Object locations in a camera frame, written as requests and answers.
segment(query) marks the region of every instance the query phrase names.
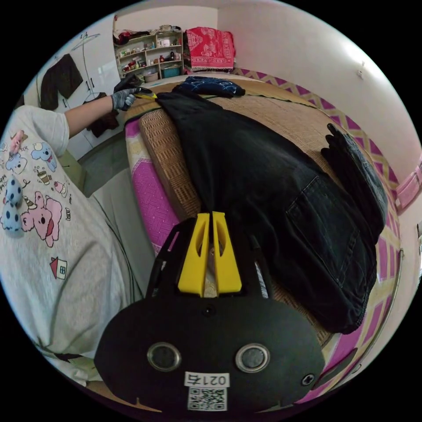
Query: red blanket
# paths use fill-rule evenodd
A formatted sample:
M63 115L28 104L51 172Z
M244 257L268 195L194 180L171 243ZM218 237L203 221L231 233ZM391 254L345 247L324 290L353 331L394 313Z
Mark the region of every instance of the red blanket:
M236 50L230 32L198 26L188 29L186 35L193 72L234 68Z

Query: gray glove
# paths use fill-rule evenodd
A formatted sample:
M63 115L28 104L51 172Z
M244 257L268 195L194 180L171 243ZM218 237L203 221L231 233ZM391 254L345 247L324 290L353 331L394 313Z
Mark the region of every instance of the gray glove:
M113 110L127 111L135 101L134 94L139 91L139 88L131 88L123 89L112 94L111 99L113 101Z

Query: screw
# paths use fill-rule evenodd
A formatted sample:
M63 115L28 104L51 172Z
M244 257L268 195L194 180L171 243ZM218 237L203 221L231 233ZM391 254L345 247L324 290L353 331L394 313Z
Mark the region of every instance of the screw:
M315 379L315 375L314 375L314 374L308 374L308 375L306 375L306 376L304 376L304 377L302 378L302 382L301 382L301 384L302 384L304 387L307 387L307 386L309 386L309 385L311 385L311 384L312 384L312 382L314 381L314 379Z
M205 317L211 317L216 314L215 307L213 305L207 305L205 309L202 311L202 314Z

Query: storage box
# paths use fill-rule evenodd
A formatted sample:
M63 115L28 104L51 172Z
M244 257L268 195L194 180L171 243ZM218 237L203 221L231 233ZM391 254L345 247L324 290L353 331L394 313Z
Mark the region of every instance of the storage box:
M173 76L180 76L180 67L169 67L163 69L163 78L171 78Z
M151 75L144 75L145 82L153 82L155 80L158 80L158 73L153 73Z

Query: person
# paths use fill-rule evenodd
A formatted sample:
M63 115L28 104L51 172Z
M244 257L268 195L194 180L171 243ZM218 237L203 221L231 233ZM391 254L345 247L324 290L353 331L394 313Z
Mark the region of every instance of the person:
M130 106L134 91L65 113L23 105L0 143L4 292L36 348L83 386L101 381L93 365L98 342L108 322L145 295L155 254L129 169L86 198L57 158L74 135Z

